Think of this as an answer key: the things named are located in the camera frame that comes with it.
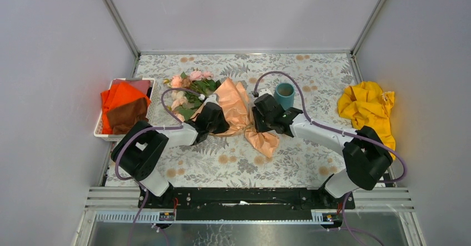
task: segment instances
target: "black mounting base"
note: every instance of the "black mounting base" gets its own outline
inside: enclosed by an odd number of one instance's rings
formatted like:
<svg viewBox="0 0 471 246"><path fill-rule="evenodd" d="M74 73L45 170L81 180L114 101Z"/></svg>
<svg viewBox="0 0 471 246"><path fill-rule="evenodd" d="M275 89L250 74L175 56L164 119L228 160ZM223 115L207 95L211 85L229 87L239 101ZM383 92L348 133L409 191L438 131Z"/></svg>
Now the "black mounting base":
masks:
<svg viewBox="0 0 471 246"><path fill-rule="evenodd" d="M149 193L144 208L171 210L174 198L178 199L176 220L311 220L312 209L336 211L343 201L333 198L323 188L170 187L161 197ZM345 208L355 208L353 197Z"/></svg>

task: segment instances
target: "orange wrapping paper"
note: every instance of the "orange wrapping paper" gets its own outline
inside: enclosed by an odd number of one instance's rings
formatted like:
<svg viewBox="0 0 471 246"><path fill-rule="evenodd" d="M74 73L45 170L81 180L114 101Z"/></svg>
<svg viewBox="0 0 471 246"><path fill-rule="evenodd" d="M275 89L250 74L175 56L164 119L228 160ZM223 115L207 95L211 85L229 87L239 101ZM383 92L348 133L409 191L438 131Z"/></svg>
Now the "orange wrapping paper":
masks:
<svg viewBox="0 0 471 246"><path fill-rule="evenodd" d="M259 152L268 158L273 156L278 148L279 138L277 135L264 132L257 133L253 125L253 116L249 106L249 97L242 84L237 85L227 78L214 92L219 97L219 106L223 109L224 117L229 123L229 129L215 136L232 136L244 132L247 141ZM193 116L201 112L200 107Z"/></svg>

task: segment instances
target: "patterned table surface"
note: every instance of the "patterned table surface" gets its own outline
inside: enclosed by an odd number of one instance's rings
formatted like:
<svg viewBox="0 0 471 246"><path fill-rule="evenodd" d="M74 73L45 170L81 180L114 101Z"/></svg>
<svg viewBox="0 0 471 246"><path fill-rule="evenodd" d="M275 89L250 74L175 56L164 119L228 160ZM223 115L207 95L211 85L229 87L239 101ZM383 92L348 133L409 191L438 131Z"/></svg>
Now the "patterned table surface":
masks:
<svg viewBox="0 0 471 246"><path fill-rule="evenodd" d="M350 120L340 118L337 113L337 100L343 89L354 84L346 54L145 55L141 56L136 77L156 78L161 83L164 78L195 68L211 71L221 81L231 77L234 82L242 82L248 93L264 72L287 72L302 87L311 117L352 127ZM288 81L282 76L269 75L260 88L273 91L278 83ZM159 93L166 88L159 84ZM172 103L170 95L166 103ZM156 107L154 119L158 119L152 124L177 124L159 101L153 101L151 106ZM299 96L294 106L301 108ZM209 136L196 146L166 149L158 162L158 170L177 187L320 187L330 174L344 167L343 158L332 150L287 136L280 137L280 145L269 159L255 150L243 134L225 138ZM111 161L105 186L127 187L136 183L117 179Z"/></svg>

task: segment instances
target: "plastic basket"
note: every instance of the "plastic basket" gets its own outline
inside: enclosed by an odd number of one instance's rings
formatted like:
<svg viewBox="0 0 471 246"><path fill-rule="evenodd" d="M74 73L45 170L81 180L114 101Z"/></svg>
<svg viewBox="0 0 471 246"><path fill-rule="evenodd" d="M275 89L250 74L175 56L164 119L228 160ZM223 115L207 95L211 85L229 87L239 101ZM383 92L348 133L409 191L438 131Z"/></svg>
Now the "plastic basket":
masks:
<svg viewBox="0 0 471 246"><path fill-rule="evenodd" d="M122 79L124 81L141 81L141 80L147 80L151 82L152 90L151 90L151 105L147 108L147 115L146 117L149 119L149 123L152 123L153 117L154 117L154 109L155 106L152 106L152 103L155 103L158 101L157 97L155 97L158 93L157 91L157 81L155 78L117 78L117 79ZM100 117L98 118L97 125L95 126L95 131L93 132L93 135L97 138L102 138L106 140L107 142L119 142L124 138L124 135L112 135L112 134L102 134L103 130L103 121L102 121L102 114L103 112L100 112Z"/></svg>

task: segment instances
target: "metal floor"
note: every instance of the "metal floor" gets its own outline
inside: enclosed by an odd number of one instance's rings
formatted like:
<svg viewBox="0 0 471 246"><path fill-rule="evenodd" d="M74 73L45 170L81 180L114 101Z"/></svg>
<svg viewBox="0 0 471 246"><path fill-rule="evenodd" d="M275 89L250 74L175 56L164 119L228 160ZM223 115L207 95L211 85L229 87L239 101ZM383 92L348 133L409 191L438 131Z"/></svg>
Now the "metal floor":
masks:
<svg viewBox="0 0 471 246"><path fill-rule="evenodd" d="M407 245L395 213L348 213L352 227L373 233L384 245ZM90 245L127 245L130 223L96 223ZM327 232L320 225L304 224L174 224L165 229L169 245L221 245L221 246L295 246L295 245L359 245L346 230ZM359 235L366 245L379 245L371 238ZM150 224L137 224L133 246L166 245L162 233L156 233Z"/></svg>

